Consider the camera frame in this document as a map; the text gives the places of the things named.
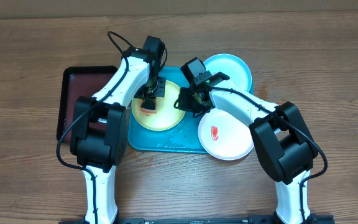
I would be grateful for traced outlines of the yellow-green plate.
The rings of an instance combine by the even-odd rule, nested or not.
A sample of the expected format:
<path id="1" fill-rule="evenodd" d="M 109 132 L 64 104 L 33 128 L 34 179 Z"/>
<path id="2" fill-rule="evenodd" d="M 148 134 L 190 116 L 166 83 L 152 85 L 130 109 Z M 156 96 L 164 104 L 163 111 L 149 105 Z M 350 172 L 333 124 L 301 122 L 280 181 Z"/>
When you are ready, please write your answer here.
<path id="1" fill-rule="evenodd" d="M 156 97 L 156 110 L 151 113 L 141 108 L 143 101 L 134 98 L 131 103 L 132 114 L 135 120 L 144 128 L 152 131 L 164 131 L 176 126 L 184 117 L 185 112 L 174 108 L 178 99 L 180 87 L 167 80 L 165 82 L 164 97 Z"/>

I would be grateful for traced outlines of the white plate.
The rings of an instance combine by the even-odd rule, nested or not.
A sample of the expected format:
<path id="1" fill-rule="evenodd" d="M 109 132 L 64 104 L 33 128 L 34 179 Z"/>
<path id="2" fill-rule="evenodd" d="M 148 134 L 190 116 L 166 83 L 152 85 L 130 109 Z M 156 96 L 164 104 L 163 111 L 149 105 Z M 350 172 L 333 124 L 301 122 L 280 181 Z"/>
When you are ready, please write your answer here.
<path id="1" fill-rule="evenodd" d="M 208 154 L 225 161 L 241 159 L 254 148 L 249 128 L 231 114 L 216 108 L 202 117 L 198 138 Z"/>

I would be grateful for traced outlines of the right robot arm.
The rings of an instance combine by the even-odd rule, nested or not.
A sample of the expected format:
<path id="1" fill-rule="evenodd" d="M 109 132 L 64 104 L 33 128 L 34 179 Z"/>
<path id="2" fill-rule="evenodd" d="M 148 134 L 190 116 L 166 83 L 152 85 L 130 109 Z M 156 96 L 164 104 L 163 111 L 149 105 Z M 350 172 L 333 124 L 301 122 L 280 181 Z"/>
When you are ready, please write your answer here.
<path id="1" fill-rule="evenodd" d="M 212 74 L 198 58 L 180 70 L 190 85 L 180 90 L 174 107 L 191 112 L 195 118 L 216 108 L 245 124 L 260 165 L 276 183 L 276 219 L 282 223 L 312 223 L 307 182 L 314 177 L 310 170 L 321 149 L 299 109 L 289 101 L 277 105 L 261 100 L 238 87 L 229 75 Z"/>

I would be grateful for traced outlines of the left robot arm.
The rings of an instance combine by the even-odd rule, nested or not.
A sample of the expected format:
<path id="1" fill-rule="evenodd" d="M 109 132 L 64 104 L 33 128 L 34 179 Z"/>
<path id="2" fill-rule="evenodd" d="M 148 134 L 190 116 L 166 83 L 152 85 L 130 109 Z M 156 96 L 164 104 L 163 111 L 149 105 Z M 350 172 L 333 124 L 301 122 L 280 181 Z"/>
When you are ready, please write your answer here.
<path id="1" fill-rule="evenodd" d="M 88 208 L 82 223 L 117 223 L 114 181 L 127 144 L 127 107 L 137 98 L 146 111 L 154 112 L 156 99 L 165 95 L 165 78 L 159 73 L 167 49 L 159 38 L 147 36 L 143 47 L 130 45 L 121 57 L 117 72 L 101 90 L 76 100 L 68 127 L 70 152 L 86 180 Z"/>

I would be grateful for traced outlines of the black rectangular tray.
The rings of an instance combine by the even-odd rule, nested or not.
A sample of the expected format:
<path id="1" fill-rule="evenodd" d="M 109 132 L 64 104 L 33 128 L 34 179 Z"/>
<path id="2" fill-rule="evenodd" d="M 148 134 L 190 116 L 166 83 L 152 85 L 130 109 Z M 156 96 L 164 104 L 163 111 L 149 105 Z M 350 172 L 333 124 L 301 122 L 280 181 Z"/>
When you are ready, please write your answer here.
<path id="1" fill-rule="evenodd" d="M 68 67 L 65 69 L 58 113 L 57 141 L 60 140 L 63 132 L 73 121 L 76 100 L 80 96 L 91 98 L 110 81 L 116 72 L 117 67 L 113 65 Z"/>

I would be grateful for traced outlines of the light blue plate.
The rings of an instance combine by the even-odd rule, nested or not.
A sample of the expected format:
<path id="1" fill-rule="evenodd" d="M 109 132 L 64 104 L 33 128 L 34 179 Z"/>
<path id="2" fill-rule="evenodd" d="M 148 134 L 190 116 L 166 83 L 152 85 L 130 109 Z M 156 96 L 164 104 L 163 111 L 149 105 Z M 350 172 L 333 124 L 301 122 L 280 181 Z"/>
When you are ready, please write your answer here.
<path id="1" fill-rule="evenodd" d="M 222 72 L 230 76 L 238 87 L 254 93 L 250 68 L 241 58 L 232 54 L 217 54 L 207 58 L 204 65 L 211 73 Z"/>

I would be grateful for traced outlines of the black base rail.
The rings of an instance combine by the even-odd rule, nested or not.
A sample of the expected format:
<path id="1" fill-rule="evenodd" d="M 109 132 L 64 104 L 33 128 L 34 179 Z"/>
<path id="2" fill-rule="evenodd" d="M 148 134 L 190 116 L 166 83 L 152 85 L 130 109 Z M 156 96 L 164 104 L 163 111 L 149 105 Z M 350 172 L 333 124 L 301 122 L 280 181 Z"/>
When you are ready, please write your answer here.
<path id="1" fill-rule="evenodd" d="M 72 222 L 59 222 L 59 224 L 84 224 L 89 223 L 82 220 Z M 145 220 L 143 218 L 123 218 L 114 221 L 114 224 L 277 224 L 283 223 L 274 215 L 253 215 L 247 218 L 211 218 L 211 219 L 159 219 Z M 335 224 L 332 215 L 311 214 L 306 220 L 309 224 Z"/>

